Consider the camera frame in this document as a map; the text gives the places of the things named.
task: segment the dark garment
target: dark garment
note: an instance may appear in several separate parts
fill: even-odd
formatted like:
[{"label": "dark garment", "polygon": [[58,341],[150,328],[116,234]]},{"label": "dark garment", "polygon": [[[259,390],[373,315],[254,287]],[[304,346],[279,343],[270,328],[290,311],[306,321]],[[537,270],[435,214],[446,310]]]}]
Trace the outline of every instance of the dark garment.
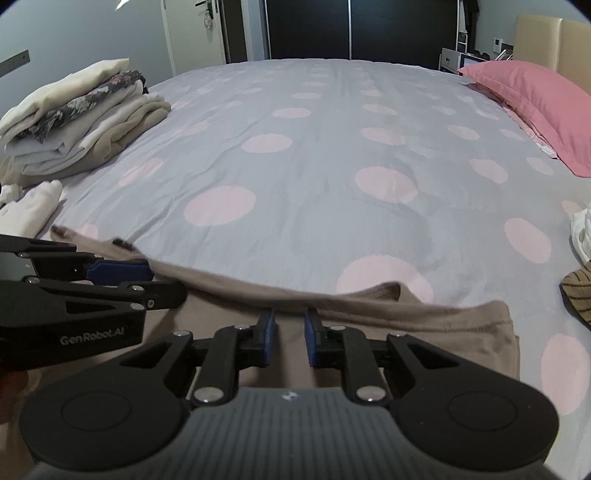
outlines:
[{"label": "dark garment", "polygon": [[39,143],[43,143],[53,128],[63,127],[80,115],[92,110],[112,93],[133,85],[138,80],[143,80],[143,77],[137,70],[113,75],[86,95],[74,98],[64,106],[47,112],[35,125],[19,133],[18,136],[20,138],[31,136]]}]

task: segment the pink pillow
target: pink pillow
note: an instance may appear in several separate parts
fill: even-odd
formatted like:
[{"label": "pink pillow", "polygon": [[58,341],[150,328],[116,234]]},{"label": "pink pillow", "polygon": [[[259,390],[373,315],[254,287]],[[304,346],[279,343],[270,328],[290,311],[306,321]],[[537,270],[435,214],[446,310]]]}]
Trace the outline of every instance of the pink pillow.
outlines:
[{"label": "pink pillow", "polygon": [[591,96],[569,79],[528,61],[486,61],[460,69],[505,99],[566,166],[591,177]]}]

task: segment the beige headboard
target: beige headboard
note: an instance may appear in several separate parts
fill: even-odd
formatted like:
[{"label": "beige headboard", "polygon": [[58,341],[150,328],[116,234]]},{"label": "beige headboard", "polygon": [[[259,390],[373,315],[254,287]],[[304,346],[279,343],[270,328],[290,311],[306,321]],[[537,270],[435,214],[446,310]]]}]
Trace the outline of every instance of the beige headboard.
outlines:
[{"label": "beige headboard", "polygon": [[519,15],[513,58],[544,65],[591,95],[591,24]]}]

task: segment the white folded shirt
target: white folded shirt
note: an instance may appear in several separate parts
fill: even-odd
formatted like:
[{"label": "white folded shirt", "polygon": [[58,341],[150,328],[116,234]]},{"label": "white folded shirt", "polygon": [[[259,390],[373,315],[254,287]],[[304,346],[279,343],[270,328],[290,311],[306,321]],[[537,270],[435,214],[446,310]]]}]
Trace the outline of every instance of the white folded shirt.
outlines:
[{"label": "white folded shirt", "polygon": [[35,238],[60,204],[61,182],[44,181],[0,209],[0,233]]},{"label": "white folded shirt", "polygon": [[128,66],[129,59],[102,60],[57,82],[38,88],[0,119],[0,138],[7,143],[18,133],[35,125],[50,110],[86,95]]}]

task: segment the door handle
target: door handle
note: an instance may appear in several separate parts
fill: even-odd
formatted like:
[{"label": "door handle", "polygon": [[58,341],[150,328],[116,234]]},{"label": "door handle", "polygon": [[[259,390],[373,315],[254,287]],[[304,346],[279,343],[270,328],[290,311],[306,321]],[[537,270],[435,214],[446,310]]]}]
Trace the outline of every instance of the door handle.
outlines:
[{"label": "door handle", "polygon": [[200,7],[201,5],[207,5],[207,11],[209,12],[209,16],[213,20],[212,0],[203,0],[202,2],[198,2],[198,3],[195,4],[196,7]]}]

